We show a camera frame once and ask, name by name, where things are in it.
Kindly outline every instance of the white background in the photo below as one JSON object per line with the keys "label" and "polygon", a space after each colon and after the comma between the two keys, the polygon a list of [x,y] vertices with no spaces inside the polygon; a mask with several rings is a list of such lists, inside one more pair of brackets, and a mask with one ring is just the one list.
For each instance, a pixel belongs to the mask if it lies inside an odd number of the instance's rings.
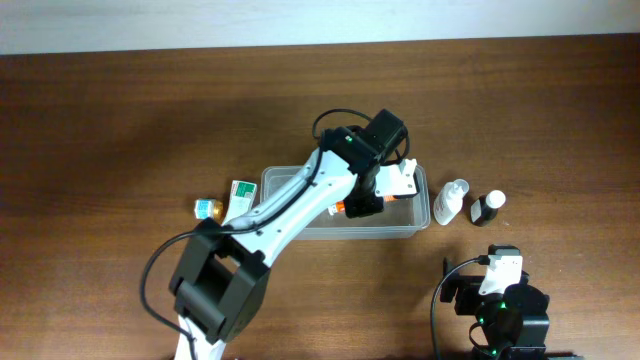
{"label": "white background", "polygon": [[640,31],[640,0],[1,0],[0,53]]}

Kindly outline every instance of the wooden table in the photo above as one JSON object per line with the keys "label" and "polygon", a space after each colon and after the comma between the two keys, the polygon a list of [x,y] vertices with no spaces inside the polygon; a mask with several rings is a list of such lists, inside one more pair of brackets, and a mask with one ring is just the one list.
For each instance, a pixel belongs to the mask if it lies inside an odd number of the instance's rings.
{"label": "wooden table", "polygon": [[[509,243],[551,296],[550,350],[635,359],[639,44],[613,35],[0,58],[0,358],[170,358],[177,335],[138,301],[148,256],[196,225],[194,199],[301,164],[315,116],[349,107],[406,122],[431,192],[462,177],[474,197],[501,189],[507,204],[486,228],[458,216],[410,239],[293,242],[227,358],[428,358],[442,258]],[[148,286],[172,318],[180,253],[163,256]],[[470,318],[440,304],[437,319],[445,350],[470,350]]]}

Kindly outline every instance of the small box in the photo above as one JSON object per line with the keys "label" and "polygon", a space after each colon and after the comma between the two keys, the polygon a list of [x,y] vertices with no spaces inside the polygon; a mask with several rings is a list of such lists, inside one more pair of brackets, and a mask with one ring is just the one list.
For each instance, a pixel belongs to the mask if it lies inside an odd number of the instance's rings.
{"label": "small box", "polygon": [[[262,173],[260,202],[264,202],[289,181],[301,166],[272,166]],[[330,215],[324,209],[296,237],[297,240],[350,240],[408,238],[429,226],[429,190],[424,169],[415,170],[420,193],[411,199],[385,203],[384,211],[363,218],[349,219],[344,213]]]}

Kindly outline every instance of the black bottle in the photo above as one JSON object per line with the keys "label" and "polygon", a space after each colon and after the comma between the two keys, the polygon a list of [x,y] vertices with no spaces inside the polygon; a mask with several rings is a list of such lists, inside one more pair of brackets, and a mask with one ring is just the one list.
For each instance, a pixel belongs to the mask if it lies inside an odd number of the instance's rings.
{"label": "black bottle", "polygon": [[471,222],[476,226],[488,225],[496,215],[498,209],[507,200],[500,190],[493,190],[487,195],[482,195],[471,205]]}

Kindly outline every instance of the white tag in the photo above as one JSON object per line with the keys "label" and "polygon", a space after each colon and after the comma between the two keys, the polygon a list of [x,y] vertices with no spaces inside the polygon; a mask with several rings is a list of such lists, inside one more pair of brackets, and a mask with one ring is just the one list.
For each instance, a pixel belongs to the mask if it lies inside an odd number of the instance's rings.
{"label": "white tag", "polygon": [[478,199],[471,205],[471,222],[476,222],[476,220],[480,218],[480,215],[482,215],[482,208],[480,206],[480,199]]}

